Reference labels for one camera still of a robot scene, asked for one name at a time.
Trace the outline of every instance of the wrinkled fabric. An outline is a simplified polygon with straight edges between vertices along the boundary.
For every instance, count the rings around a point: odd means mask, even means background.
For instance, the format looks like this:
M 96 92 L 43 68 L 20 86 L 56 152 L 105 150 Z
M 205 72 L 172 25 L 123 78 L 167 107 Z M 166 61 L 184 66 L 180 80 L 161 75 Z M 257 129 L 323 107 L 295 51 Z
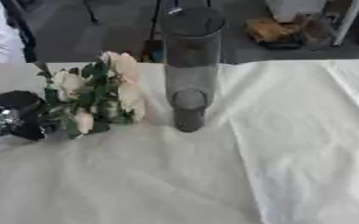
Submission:
M 0 93 L 40 93 L 37 71 L 0 66 Z M 140 71 L 138 125 L 0 139 L 0 223 L 359 224 L 359 60 L 222 66 L 192 134 L 172 127 L 163 67 Z

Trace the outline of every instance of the rose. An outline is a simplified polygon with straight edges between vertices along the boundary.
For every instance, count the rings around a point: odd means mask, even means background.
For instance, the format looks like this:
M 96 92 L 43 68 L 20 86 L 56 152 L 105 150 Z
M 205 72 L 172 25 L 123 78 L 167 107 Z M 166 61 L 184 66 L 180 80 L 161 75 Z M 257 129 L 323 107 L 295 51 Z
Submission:
M 76 121 L 77 129 L 83 135 L 88 134 L 94 128 L 94 117 L 87 113 L 84 108 L 77 110 L 74 120 Z
M 106 65 L 109 65 L 111 71 L 116 71 L 116 62 L 118 61 L 120 55 L 116 52 L 105 52 L 101 56 L 101 61 Z
M 60 101 L 66 102 L 77 97 L 76 91 L 84 83 L 79 75 L 69 73 L 65 70 L 57 72 L 52 78 L 52 87 L 57 90 Z
M 101 60 L 110 66 L 111 71 L 119 73 L 124 81 L 137 83 L 137 61 L 128 53 L 105 52 Z
M 133 120 L 139 122 L 145 115 L 144 100 L 136 85 L 130 83 L 123 83 L 118 88 L 118 97 L 121 102 L 121 107 L 126 112 L 133 111 Z

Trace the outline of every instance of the green leaf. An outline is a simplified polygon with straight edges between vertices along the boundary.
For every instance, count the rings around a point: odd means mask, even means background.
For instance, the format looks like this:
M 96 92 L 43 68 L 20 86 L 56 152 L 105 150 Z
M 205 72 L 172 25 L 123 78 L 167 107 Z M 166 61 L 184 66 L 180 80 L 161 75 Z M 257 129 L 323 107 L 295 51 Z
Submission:
M 78 94 L 86 94 L 86 93 L 90 93 L 94 91 L 94 87 L 91 86 L 84 86 L 82 88 L 80 88 L 79 90 L 77 90 Z
M 71 73 L 71 74 L 79 74 L 80 69 L 79 69 L 79 67 L 73 67 L 73 68 L 69 69 L 69 73 Z
M 105 86 L 97 86 L 95 88 L 94 94 L 95 94 L 95 104 L 100 102 L 103 97 L 106 95 L 107 88 Z
M 45 100 L 52 107 L 60 104 L 58 91 L 55 89 L 45 88 Z
M 124 117 L 124 116 L 116 116 L 114 118 L 110 118 L 109 121 L 111 123 L 122 124 L 122 125 L 133 123 L 132 119 L 130 119 L 128 117 Z
M 61 124 L 65 128 L 70 139 L 75 139 L 82 135 L 82 133 L 77 129 L 76 121 L 68 115 L 63 115 L 61 117 Z
M 78 103 L 80 107 L 88 109 L 94 104 L 94 102 L 94 92 L 79 95 Z
M 94 71 L 94 64 L 88 64 L 81 70 L 81 77 L 87 79 Z
M 89 131 L 89 135 L 103 133 L 110 130 L 110 126 L 106 122 L 94 122 L 94 128 Z
M 102 61 L 98 61 L 94 65 L 92 74 L 95 77 L 99 77 L 99 76 L 106 76 L 107 72 L 108 72 L 108 68 L 106 67 L 106 64 L 104 64 L 104 62 Z

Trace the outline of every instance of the gray floor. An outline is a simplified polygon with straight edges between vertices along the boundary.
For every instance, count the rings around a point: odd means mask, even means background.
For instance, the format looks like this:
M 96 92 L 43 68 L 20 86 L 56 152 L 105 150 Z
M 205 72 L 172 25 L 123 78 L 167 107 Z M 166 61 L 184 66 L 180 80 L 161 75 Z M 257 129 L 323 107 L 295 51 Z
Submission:
M 99 25 L 91 24 L 82 0 L 44 1 L 27 17 L 39 43 L 39 58 L 48 62 L 91 61 L 100 52 L 111 50 L 138 56 L 148 38 L 156 0 L 94 0 Z M 212 0 L 228 20 L 223 32 L 224 62 L 259 60 L 359 59 L 359 45 L 349 41 L 341 47 L 310 52 L 269 51 L 245 35 L 248 18 L 269 15 L 263 0 Z M 181 0 L 183 5 L 202 0 Z

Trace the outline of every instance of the cream rose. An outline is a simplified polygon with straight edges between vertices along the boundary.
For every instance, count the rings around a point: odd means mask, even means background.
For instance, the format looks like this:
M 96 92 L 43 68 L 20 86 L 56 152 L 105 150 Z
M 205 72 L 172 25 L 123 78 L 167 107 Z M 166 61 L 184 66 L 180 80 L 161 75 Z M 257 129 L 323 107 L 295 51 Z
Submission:
M 65 70 L 57 72 L 52 81 L 53 87 L 58 91 L 59 99 L 63 102 L 76 98 L 76 91 L 84 84 L 82 77 Z
M 116 52 L 105 52 L 101 56 L 101 61 L 106 65 L 110 65 L 111 71 L 116 71 L 116 62 L 118 61 L 120 55 Z
M 125 52 L 120 55 L 118 61 L 116 62 L 116 70 L 121 74 L 125 81 L 130 83 L 137 83 L 137 61 L 128 53 Z
M 110 65 L 110 70 L 118 72 L 121 77 L 130 83 L 136 83 L 138 80 L 137 61 L 128 53 L 121 55 L 116 52 L 105 52 L 101 60 Z
M 138 87 L 125 82 L 119 87 L 118 96 L 123 110 L 126 112 L 133 111 L 133 120 L 135 122 L 141 121 L 145 115 L 145 105 Z
M 88 134 L 94 128 L 94 117 L 87 113 L 84 108 L 79 108 L 74 116 L 74 120 L 76 121 L 77 129 L 83 135 Z

